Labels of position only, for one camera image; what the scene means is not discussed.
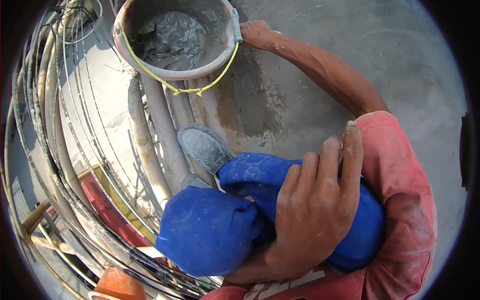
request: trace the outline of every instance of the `green clip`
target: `green clip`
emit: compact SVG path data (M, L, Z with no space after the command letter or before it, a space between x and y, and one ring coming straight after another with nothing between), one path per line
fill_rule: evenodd
M243 37L241 37L240 32L240 17L237 12L237 9L232 10L232 23L233 23L233 34L235 35L235 43L243 43Z

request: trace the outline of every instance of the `bucket rim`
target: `bucket rim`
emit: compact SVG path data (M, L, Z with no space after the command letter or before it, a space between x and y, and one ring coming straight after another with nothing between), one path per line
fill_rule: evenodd
M140 65L135 61L133 56L130 54L128 51L127 45L123 39L123 35L121 33L121 28L124 28L125 26L125 13L127 11L127 8L131 5L131 3L135 0L127 0L122 7L120 8L117 17L115 18L115 23L113 25L113 39L115 42L115 46L117 47L117 50L119 51L120 55L127 61L129 65L134 67L138 72L147 75L151 77L147 72L145 72ZM233 6L228 2L227 0L220 0L222 4L226 8L226 12L231 16L234 14L233 12ZM142 59L138 58L139 61L142 62L142 64L153 74L158 76L159 78L170 81L170 80L188 80L188 79L194 79L194 78L199 78L205 75L210 74L211 72L217 70L220 68L223 64L225 64L228 59L232 56L233 51L235 49L235 35L233 31L233 22L230 20L227 24L226 27L226 34L228 37L228 41L226 42L226 47L223 50L223 52L213 61L210 63L204 65L203 67L200 67L198 69L194 70L188 70L188 71L170 71L170 70L165 70L161 69L155 66L152 66L146 62L144 62Z

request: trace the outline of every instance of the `pink shirt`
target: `pink shirt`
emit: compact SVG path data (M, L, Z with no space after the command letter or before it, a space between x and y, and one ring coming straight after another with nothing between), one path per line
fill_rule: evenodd
M203 300L410 299L432 268L437 214L432 188L394 116L376 111L357 119L362 175L385 206L385 243L370 265L353 273L320 264L300 279L265 282L250 291L216 289Z

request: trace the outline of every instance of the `blue cloth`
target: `blue cloth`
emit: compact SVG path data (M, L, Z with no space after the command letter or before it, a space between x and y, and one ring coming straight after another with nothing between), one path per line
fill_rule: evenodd
M194 276L233 272L260 244L275 239L276 199L292 165L259 153L242 153L219 171L215 189L188 187L167 203L155 247ZM383 243L385 213L364 185L352 228L327 259L346 271L364 268Z

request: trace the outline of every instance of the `dusty shoe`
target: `dusty shoe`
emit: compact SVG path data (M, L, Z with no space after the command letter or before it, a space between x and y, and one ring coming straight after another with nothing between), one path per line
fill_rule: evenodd
M206 126L196 123L185 125L179 130L177 138L183 151L214 176L235 158L227 143Z
M212 189L212 187L203 181L198 175L190 174L181 183L180 189L185 190L189 186L194 186L201 189Z

